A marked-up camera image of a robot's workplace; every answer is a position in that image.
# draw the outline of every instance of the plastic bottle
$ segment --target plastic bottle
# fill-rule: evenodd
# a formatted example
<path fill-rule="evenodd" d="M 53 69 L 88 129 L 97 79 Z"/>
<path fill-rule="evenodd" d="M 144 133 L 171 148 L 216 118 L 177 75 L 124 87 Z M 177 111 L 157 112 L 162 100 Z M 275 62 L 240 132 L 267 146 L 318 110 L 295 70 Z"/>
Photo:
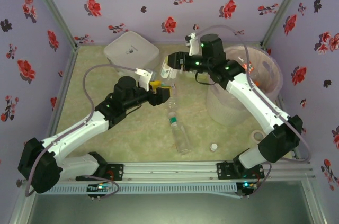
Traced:
<path fill-rule="evenodd" d="M 170 112 L 168 118 L 171 124 L 176 150 L 181 155 L 189 153 L 191 147 L 184 126 L 177 121 L 175 112 Z"/>
<path fill-rule="evenodd" d="M 191 147 L 184 126 L 177 120 L 177 96 L 174 81 L 174 79 L 166 81 L 166 84 L 171 86 L 171 96 L 167 100 L 168 118 L 171 124 L 176 150 L 181 155 L 184 155 L 191 151 Z"/>

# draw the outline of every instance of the plastic lid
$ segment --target plastic lid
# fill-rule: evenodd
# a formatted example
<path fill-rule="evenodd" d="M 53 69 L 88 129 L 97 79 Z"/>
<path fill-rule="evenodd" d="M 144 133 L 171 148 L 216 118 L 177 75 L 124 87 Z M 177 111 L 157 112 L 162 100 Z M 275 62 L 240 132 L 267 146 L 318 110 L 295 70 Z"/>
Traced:
<path fill-rule="evenodd" d="M 144 68 L 159 55 L 159 49 L 142 36 L 129 31 L 105 47 L 104 54 L 113 64 Z"/>
<path fill-rule="evenodd" d="M 216 151 L 218 149 L 218 145 L 216 143 L 211 144 L 210 146 L 211 151 Z"/>

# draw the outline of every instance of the transparent plastic bucket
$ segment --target transparent plastic bucket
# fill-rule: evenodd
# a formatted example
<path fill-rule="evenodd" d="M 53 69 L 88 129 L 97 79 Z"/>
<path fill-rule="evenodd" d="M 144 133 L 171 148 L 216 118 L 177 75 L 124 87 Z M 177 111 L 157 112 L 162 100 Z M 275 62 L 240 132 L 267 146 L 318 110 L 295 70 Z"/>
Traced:
<path fill-rule="evenodd" d="M 256 80 L 259 83 L 259 89 L 274 102 L 283 84 L 281 70 L 276 61 L 265 51 L 251 46 L 247 46 L 247 48 L 249 60 L 253 68 L 258 72 Z M 231 46 L 225 48 L 224 52 L 227 59 L 246 63 L 244 46 Z M 216 122 L 225 126 L 237 125 L 251 116 L 251 113 L 237 98 L 222 89 L 218 84 L 211 85 L 208 88 L 206 109 Z"/>

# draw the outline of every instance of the purple wall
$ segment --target purple wall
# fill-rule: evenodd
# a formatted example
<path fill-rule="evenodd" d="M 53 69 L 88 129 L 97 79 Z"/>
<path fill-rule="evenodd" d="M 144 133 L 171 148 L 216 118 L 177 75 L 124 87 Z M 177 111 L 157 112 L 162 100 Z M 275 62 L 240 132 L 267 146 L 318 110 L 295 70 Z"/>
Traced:
<path fill-rule="evenodd" d="M 269 45 L 284 74 L 286 109 L 304 121 L 328 223 L 339 220 L 338 10 L 339 0 L 293 0 Z"/>
<path fill-rule="evenodd" d="M 194 25 L 204 29 L 216 24 L 227 24 L 239 32 L 243 30 L 241 33 L 246 41 L 262 41 L 275 16 L 274 11 L 282 2 L 233 0 L 234 4 L 232 1 L 228 4 L 230 0 L 54 1 L 74 37 L 80 39 L 88 35 L 87 41 L 97 43 L 110 43 L 125 30 L 135 31 L 149 41 L 182 42 L 185 35 L 193 32 Z M 232 33 L 220 32 L 223 40 L 238 41 Z"/>
<path fill-rule="evenodd" d="M 71 47 L 42 0 L 0 4 L 0 216 L 8 223 L 24 142 L 46 136 Z"/>

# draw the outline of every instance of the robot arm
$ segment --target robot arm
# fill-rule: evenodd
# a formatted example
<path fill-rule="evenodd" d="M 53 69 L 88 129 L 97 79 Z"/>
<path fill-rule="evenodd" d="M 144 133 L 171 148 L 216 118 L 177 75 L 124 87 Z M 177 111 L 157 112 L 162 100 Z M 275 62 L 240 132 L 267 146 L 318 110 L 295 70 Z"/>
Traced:
<path fill-rule="evenodd" d="M 256 86 L 249 86 L 245 69 L 234 60 L 227 60 L 221 39 L 216 34 L 207 34 L 201 37 L 202 56 L 194 55 L 199 44 L 192 35 L 186 37 L 190 52 L 176 52 L 168 57 L 168 65 L 173 69 L 183 71 L 207 72 L 211 79 L 224 90 L 235 96 L 250 113 L 257 119 L 267 136 L 256 146 L 244 151 L 234 158 L 234 171 L 239 177 L 252 167 L 269 161 L 275 163 L 289 151 L 299 145 L 299 138 L 284 122 L 254 93 L 259 92 L 279 116 L 287 120 L 299 133 L 302 130 L 302 120 L 296 115 L 289 117 L 287 113 L 272 103 Z"/>
<path fill-rule="evenodd" d="M 59 180 L 75 178 L 81 175 L 102 177 L 105 173 L 106 161 L 97 153 L 89 153 L 83 157 L 66 158 L 75 148 L 103 133 L 119 122 L 130 112 L 149 102 L 152 106 L 165 103 L 170 97 L 169 89 L 157 88 L 156 92 L 149 91 L 151 73 L 137 69 L 141 75 L 139 86 L 132 77 L 121 77 L 104 101 L 95 107 L 92 117 L 89 115 L 70 128 L 55 136 L 39 142 L 36 138 L 29 140 L 24 147 L 18 170 L 28 180 L 33 164 L 39 154 L 48 146 L 52 146 L 39 160 L 31 185 L 38 193 L 51 189 Z"/>

